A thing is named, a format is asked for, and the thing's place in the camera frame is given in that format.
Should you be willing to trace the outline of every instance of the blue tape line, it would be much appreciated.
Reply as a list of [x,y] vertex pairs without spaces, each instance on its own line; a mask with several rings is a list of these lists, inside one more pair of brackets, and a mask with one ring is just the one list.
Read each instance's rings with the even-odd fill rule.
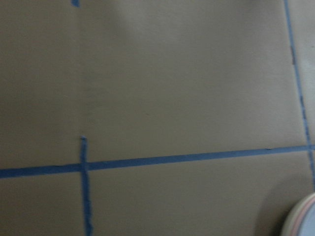
[[88,165],[87,165],[87,149],[88,149],[88,141],[84,136],[82,136],[80,161],[81,161],[84,222],[85,222],[86,236],[91,236],[93,232],[93,227],[91,224],[92,210],[91,210],[90,184],[89,184],[89,174],[88,174]]
[[0,178],[51,175],[78,171],[80,171],[80,164],[70,164],[64,166],[40,166],[19,169],[3,169],[0,170]]
[[292,53],[293,62],[294,62],[293,66],[294,66],[296,84],[297,84],[298,94],[299,94],[299,98],[300,98],[301,112],[302,112],[302,117],[303,117],[303,125],[304,125],[306,140],[307,140],[307,147],[308,147],[307,151],[308,151],[308,156],[309,156],[309,161],[310,161],[310,169],[312,171],[313,188],[315,190],[314,157],[313,157],[313,151],[312,151],[312,143],[311,143],[311,137],[310,137],[310,132],[309,132],[309,126],[308,126],[307,117],[306,117],[305,104],[304,104],[304,99],[303,99],[300,72],[299,72],[299,67],[298,67],[297,58],[296,58],[296,50],[295,50],[293,30],[292,30],[292,25],[291,25],[289,4],[288,4],[287,0],[283,0],[283,1],[284,1],[285,16],[286,16],[289,40],[290,40],[290,44],[291,44],[291,53]]
[[243,156],[256,156],[296,151],[307,151],[307,146],[297,147],[279,147],[274,149],[255,149],[255,150],[242,150],[242,151],[225,151],[225,152],[213,152],[213,153],[201,153],[201,154],[189,154],[189,155],[178,155],[178,156],[162,156],[162,157],[147,157],[117,161],[99,161],[88,163],[89,171],[132,167],[132,166],[145,166],[145,165],[156,165],[165,163],[176,163],[184,161],[201,161],[201,160],[212,160],[232,157],[243,157]]
[[80,7],[80,1],[79,0],[71,0],[71,4],[73,6]]

